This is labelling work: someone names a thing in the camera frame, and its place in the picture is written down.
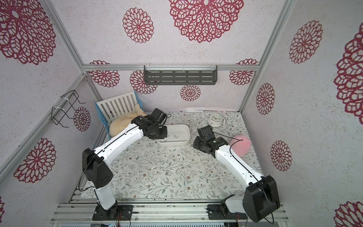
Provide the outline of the white plastic storage box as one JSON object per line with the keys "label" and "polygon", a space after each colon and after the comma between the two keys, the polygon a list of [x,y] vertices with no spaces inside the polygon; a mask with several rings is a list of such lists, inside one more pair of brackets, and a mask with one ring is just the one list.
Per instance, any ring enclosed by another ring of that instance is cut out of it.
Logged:
{"label": "white plastic storage box", "polygon": [[171,124],[167,126],[167,137],[157,140],[161,146],[184,146],[187,145],[191,135],[190,128],[185,124]]}

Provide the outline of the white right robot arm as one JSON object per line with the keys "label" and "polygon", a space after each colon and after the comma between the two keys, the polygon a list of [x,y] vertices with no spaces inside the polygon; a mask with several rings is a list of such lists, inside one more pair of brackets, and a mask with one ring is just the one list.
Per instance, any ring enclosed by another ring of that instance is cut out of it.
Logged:
{"label": "white right robot arm", "polygon": [[212,155],[226,166],[234,177],[244,186],[243,196],[231,195],[220,202],[220,212],[226,218],[229,215],[245,214],[255,223],[280,208],[280,199],[275,179],[263,176],[240,158],[234,145],[242,144],[242,139],[231,138],[229,144],[222,137],[215,137],[210,125],[197,129],[198,136],[193,147],[203,153]]}

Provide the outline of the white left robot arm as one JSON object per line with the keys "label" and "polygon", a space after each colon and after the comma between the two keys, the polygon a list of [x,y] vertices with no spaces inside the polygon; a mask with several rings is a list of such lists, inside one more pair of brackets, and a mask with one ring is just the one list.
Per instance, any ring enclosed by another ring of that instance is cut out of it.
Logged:
{"label": "white left robot arm", "polygon": [[147,137],[152,140],[165,139],[168,115],[159,109],[146,116],[137,116],[118,135],[93,150],[82,153],[82,172],[94,188],[98,207],[110,211],[117,203],[111,188],[112,162],[131,144]]}

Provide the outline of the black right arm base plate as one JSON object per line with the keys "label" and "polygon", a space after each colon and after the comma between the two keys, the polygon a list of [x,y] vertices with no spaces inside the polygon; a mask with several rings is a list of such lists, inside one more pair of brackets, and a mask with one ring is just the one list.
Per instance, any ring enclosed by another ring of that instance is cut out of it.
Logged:
{"label": "black right arm base plate", "polygon": [[230,212],[226,206],[227,199],[229,199],[232,196],[233,195],[224,198],[217,205],[209,204],[207,206],[207,214],[208,214],[209,220],[220,220],[220,219],[224,219],[224,220],[236,219],[236,220],[238,220],[239,219],[239,214]]}

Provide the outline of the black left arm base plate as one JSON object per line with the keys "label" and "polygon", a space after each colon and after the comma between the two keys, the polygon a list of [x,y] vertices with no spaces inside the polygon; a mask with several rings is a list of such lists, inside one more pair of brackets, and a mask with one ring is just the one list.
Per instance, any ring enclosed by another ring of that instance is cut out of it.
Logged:
{"label": "black left arm base plate", "polygon": [[120,220],[120,221],[130,221],[133,213],[133,205],[118,205],[116,202],[109,210],[105,210],[98,203],[92,220],[93,221],[111,221],[111,220]]}

